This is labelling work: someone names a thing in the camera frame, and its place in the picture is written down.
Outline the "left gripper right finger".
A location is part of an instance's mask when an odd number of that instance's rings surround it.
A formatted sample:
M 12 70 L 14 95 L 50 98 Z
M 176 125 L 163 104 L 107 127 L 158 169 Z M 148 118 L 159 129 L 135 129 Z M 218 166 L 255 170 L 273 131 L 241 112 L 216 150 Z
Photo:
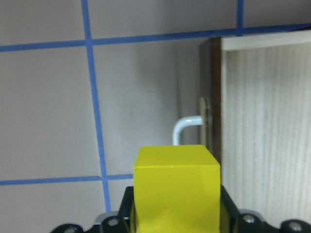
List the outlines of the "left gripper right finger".
M 300 219 L 285 220 L 279 227 L 274 227 L 255 211 L 239 210 L 225 187 L 221 186 L 221 233 L 309 233 L 310 231 L 311 225 Z

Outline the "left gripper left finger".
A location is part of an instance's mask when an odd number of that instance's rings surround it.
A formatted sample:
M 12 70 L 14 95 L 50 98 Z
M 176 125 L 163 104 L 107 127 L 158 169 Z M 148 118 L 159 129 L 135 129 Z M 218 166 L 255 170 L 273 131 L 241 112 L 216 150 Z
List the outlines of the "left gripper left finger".
M 135 204 L 134 188 L 128 186 L 125 189 L 119 210 L 100 214 L 93 226 L 84 230 L 80 225 L 66 223 L 57 226 L 53 233 L 135 233 Z

